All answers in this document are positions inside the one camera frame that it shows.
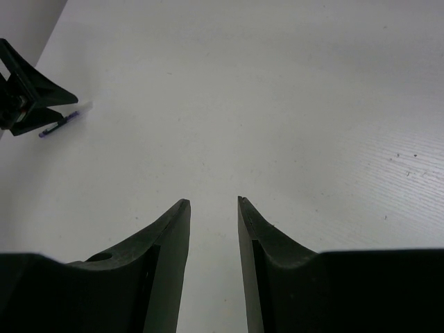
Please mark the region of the dark slim pen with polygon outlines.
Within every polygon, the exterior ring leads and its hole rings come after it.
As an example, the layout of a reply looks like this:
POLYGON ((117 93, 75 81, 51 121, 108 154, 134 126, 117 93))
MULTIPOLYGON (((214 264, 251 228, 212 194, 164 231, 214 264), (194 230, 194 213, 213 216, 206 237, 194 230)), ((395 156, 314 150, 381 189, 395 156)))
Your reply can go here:
POLYGON ((50 135, 51 133, 61 129, 62 127, 66 126, 68 123, 72 122, 74 119, 79 118, 79 116, 81 115, 80 111, 75 111, 72 112, 71 114, 69 114, 68 116, 64 117, 61 121, 58 121, 56 124, 52 125, 49 128, 46 128, 45 130, 43 130, 38 137, 39 138, 45 138, 48 135, 50 135))

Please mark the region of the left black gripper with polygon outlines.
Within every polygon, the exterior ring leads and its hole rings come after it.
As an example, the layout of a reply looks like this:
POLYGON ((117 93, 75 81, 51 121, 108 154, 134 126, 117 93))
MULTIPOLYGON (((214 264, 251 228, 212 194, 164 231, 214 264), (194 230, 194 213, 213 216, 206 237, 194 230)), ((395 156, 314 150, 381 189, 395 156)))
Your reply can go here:
POLYGON ((57 123, 63 120, 63 115, 48 107, 78 102, 74 94, 23 59, 4 38, 1 39, 1 62, 2 130, 18 136, 57 123))

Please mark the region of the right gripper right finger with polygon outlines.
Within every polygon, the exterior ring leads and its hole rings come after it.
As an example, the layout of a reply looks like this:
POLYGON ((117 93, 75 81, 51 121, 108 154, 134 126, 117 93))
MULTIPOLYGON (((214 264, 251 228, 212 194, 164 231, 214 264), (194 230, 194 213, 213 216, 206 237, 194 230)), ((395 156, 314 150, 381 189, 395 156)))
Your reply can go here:
POLYGON ((245 197, 238 233, 250 332, 442 332, 441 249, 316 253, 245 197))

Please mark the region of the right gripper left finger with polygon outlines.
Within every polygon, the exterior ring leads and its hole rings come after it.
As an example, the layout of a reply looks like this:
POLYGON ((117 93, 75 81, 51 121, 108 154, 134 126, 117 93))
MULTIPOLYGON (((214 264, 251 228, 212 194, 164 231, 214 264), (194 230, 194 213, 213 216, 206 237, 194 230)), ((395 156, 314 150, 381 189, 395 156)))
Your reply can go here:
POLYGON ((189 251, 191 205, 88 260, 1 255, 2 332, 175 332, 189 251))

